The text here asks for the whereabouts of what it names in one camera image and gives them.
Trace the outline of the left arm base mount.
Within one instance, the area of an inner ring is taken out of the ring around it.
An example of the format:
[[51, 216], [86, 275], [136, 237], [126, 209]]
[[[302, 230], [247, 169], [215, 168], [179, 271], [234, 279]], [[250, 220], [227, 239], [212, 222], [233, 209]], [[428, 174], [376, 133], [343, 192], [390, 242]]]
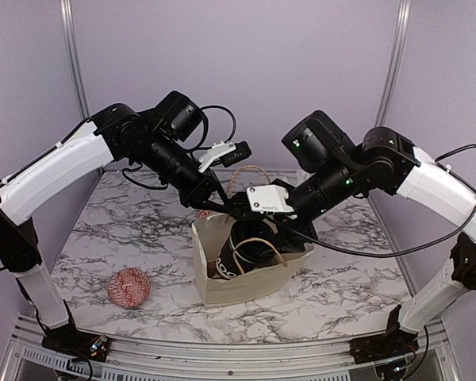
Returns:
[[41, 345], [44, 348], [67, 355], [78, 360], [105, 362], [109, 354], [111, 340], [106, 335], [86, 333], [77, 329], [74, 318], [68, 308], [68, 323], [56, 329], [48, 328], [36, 311], [36, 320], [44, 332]]

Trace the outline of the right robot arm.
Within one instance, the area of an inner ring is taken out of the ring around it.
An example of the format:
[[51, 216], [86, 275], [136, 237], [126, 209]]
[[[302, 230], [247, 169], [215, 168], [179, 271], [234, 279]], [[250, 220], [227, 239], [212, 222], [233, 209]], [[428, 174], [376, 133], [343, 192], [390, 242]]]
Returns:
[[455, 230], [439, 239], [397, 252], [408, 255], [457, 241], [450, 258], [421, 291], [392, 314], [393, 325], [378, 336], [377, 348], [392, 356], [457, 298], [476, 291], [476, 189], [410, 139], [387, 127], [368, 131], [361, 144], [323, 111], [316, 110], [296, 124], [282, 143], [310, 174], [289, 190], [287, 205], [293, 221], [282, 225], [304, 241], [318, 244], [302, 229], [345, 199], [367, 196], [379, 189], [427, 207], [450, 222]]

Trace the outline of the black plastic cup lid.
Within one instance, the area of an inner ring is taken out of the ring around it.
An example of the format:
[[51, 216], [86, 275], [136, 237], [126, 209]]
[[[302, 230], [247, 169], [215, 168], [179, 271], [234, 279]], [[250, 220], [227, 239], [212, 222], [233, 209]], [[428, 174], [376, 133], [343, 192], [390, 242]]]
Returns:
[[235, 221], [229, 243], [231, 256], [240, 275], [250, 272], [272, 259], [284, 254], [295, 253], [299, 247], [287, 241], [279, 232], [264, 221]]

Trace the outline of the beige paper bag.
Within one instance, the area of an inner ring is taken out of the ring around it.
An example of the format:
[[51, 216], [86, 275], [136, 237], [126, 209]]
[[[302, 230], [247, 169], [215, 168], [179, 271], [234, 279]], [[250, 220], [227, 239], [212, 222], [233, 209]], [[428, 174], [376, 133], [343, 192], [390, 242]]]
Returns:
[[315, 252], [270, 221], [237, 221], [209, 210], [199, 213], [191, 232], [195, 283], [207, 308], [279, 291]]

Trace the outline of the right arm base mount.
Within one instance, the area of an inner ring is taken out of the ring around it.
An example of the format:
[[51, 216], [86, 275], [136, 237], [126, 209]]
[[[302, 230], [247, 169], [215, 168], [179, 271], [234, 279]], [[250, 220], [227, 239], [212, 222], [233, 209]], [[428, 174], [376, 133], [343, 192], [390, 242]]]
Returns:
[[356, 364], [386, 360], [419, 349], [417, 333], [408, 333], [401, 328], [400, 310], [401, 306], [398, 305], [390, 312], [384, 333], [349, 341], [350, 355]]

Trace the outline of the black paper coffee cup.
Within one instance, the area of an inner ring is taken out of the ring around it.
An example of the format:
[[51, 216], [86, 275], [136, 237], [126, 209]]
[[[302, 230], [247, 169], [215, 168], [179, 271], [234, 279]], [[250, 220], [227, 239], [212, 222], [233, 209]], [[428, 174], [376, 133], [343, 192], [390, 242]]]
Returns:
[[264, 221], [235, 221], [217, 258], [208, 264], [211, 279], [235, 279], [239, 275], [278, 263], [286, 240]]

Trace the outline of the brown cardboard cup carrier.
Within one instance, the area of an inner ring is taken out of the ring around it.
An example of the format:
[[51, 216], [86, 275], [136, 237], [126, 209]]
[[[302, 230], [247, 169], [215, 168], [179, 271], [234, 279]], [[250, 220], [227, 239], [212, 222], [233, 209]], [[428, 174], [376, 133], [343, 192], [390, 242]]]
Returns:
[[215, 260], [207, 263], [207, 276], [209, 279], [222, 279]]

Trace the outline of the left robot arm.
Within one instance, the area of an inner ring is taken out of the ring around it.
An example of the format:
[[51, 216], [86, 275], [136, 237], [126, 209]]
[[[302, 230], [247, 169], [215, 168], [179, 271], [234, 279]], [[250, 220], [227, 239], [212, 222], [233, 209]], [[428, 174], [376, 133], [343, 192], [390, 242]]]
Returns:
[[31, 163], [0, 179], [0, 261], [65, 352], [79, 352], [84, 336], [44, 264], [33, 214], [85, 175], [123, 159], [152, 170], [160, 188], [174, 187], [183, 206], [226, 211], [228, 198], [211, 166], [235, 151], [236, 145], [224, 140], [194, 159], [180, 142], [199, 125], [209, 126], [203, 108], [176, 90], [157, 106], [140, 112], [115, 103], [82, 121]]

